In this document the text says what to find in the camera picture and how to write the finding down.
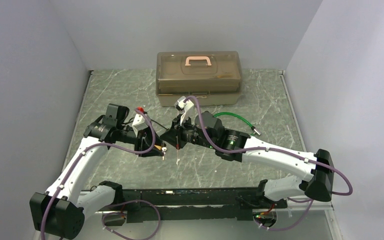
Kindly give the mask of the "green cable lock loop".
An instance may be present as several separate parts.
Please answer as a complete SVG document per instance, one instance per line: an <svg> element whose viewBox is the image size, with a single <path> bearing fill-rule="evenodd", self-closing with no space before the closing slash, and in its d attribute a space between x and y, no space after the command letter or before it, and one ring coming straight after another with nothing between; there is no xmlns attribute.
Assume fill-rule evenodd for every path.
<svg viewBox="0 0 384 240"><path fill-rule="evenodd" d="M214 115L214 117L220 117L220 116L231 116L231 117L235 117L241 121L243 121L245 124L247 124L251 130L254 132L253 135L257 134L258 136L261 135L261 132L250 122L248 121L247 119L245 119L244 117L242 117L241 115L238 115L236 113L232 113L232 112L219 112L219 113L216 113Z"/></svg>

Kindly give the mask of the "brass padlock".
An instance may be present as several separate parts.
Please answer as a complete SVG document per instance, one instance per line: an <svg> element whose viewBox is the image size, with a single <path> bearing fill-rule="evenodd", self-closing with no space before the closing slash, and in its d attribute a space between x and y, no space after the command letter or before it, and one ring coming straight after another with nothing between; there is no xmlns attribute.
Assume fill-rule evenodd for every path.
<svg viewBox="0 0 384 240"><path fill-rule="evenodd" d="M155 145L154 147L157 150L159 150L161 153L165 153L167 151L167 147L166 146Z"/></svg>

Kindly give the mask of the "black cable lock loop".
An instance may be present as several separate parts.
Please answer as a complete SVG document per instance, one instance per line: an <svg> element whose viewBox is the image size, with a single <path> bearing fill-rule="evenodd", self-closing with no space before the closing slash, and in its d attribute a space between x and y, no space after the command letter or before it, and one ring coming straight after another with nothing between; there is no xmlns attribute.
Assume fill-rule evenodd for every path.
<svg viewBox="0 0 384 240"><path fill-rule="evenodd" d="M156 120L151 119L151 122L152 122L152 125L153 125L153 126L159 126L159 127L161 127L162 129L164 129L165 131L168 130L167 127L163 126L161 123L157 122Z"/></svg>

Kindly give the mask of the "silver padlock key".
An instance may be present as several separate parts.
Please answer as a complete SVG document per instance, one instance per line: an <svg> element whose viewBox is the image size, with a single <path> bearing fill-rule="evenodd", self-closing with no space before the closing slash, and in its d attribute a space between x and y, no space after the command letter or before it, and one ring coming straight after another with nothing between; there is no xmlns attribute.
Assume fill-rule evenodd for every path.
<svg viewBox="0 0 384 240"><path fill-rule="evenodd" d="M162 148L161 148L161 152L162 152L162 160L163 160L163 161L165 160L166 151L167 151L167 148L166 148L166 147L162 147Z"/></svg>

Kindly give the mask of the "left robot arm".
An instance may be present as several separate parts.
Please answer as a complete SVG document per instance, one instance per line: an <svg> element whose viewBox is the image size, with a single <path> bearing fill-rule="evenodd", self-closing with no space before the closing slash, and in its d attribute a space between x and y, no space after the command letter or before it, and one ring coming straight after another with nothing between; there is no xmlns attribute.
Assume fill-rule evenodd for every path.
<svg viewBox="0 0 384 240"><path fill-rule="evenodd" d="M80 145L55 182L45 192L32 195L29 206L34 228L40 238L46 235L73 240L85 220L98 210L119 209L126 200L121 184L103 181L82 195L94 167L112 148L139 157L163 157L167 146L155 132L147 112L138 107L132 125L125 123L130 113L126 106L110 103L104 115L88 125Z"/></svg>

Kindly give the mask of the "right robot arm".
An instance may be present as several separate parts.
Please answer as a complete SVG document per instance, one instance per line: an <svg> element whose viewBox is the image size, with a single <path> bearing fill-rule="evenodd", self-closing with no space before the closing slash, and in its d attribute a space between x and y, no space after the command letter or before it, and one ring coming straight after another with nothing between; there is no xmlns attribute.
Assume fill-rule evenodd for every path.
<svg viewBox="0 0 384 240"><path fill-rule="evenodd" d="M226 161L263 164L290 173L290 176L260 181L256 203L267 208L279 200L306 196L311 200L329 202L333 194L334 165L329 151L299 152L264 142L249 134L224 127L222 121L205 111L204 124L198 117L181 122L173 119L161 139L176 149L187 143L210 148Z"/></svg>

